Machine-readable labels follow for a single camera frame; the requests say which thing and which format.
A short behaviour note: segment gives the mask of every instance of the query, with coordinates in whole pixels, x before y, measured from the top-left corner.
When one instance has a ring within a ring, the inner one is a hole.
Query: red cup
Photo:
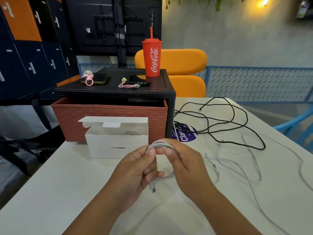
[[[142,41],[143,57],[148,77],[158,77],[160,75],[161,47],[162,41],[159,39],[150,38]]]

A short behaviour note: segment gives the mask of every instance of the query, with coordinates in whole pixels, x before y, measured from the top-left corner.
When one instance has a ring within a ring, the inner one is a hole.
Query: blue railing
[[[86,70],[96,72],[112,65],[78,63],[78,67],[82,76]],[[207,66],[195,75],[205,82],[207,97],[229,97],[240,103],[313,102],[313,68]]]

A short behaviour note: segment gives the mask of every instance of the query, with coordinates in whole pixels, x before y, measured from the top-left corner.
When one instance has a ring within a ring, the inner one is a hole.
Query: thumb
[[[171,148],[166,148],[164,151],[167,159],[172,164],[174,171],[180,170],[183,167],[182,160],[180,159],[179,155],[174,152]]]
[[[143,171],[150,166],[150,164],[153,162],[153,160],[156,157],[156,150],[154,148],[151,148],[147,154],[139,158],[136,162],[136,170],[140,171],[140,173],[143,173]]]

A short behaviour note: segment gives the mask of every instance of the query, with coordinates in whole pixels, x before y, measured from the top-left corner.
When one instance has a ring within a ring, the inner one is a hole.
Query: white table
[[[189,101],[205,103],[208,98],[177,98],[175,108],[179,109]],[[224,103],[222,99],[213,102]],[[184,108],[198,109],[191,104]],[[225,120],[230,120],[232,116],[229,106],[206,106],[201,112]],[[247,126],[289,146],[303,158],[303,175],[313,185],[312,154],[249,112],[248,119]],[[175,120],[188,123],[197,130],[206,127],[205,119],[178,114]],[[237,109],[234,121],[244,123],[244,113]],[[229,127],[232,126],[219,125],[215,129]],[[214,136],[219,140],[242,143],[241,135],[246,131],[241,128]],[[253,133],[249,135],[251,138],[247,137],[247,143],[261,146]],[[266,150],[254,150],[263,176],[261,184],[253,184],[260,205],[270,218],[292,235],[312,234],[313,192],[300,180],[298,159],[288,149],[268,138],[264,141]],[[215,156],[219,144],[205,134],[188,145],[201,153]],[[258,179],[246,147],[227,144],[221,148],[219,156],[237,161],[251,179]],[[217,176],[213,167],[204,160],[211,179],[215,181]],[[91,159],[87,145],[64,142],[0,211],[0,234],[61,234],[104,186],[118,162],[118,159]],[[166,173],[172,170],[164,155],[158,156],[158,167]],[[248,183],[223,167],[218,168],[220,179],[216,187],[261,233],[280,234],[258,210]],[[156,189],[154,194],[146,189],[139,200],[120,216],[111,234],[214,234],[201,211],[180,191],[175,178],[157,182]]]

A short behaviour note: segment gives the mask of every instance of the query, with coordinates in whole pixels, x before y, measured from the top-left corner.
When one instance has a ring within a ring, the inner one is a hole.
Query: box flap
[[[85,128],[101,125],[105,128],[118,128],[121,123],[147,123],[148,117],[85,116],[78,122],[82,122]]]

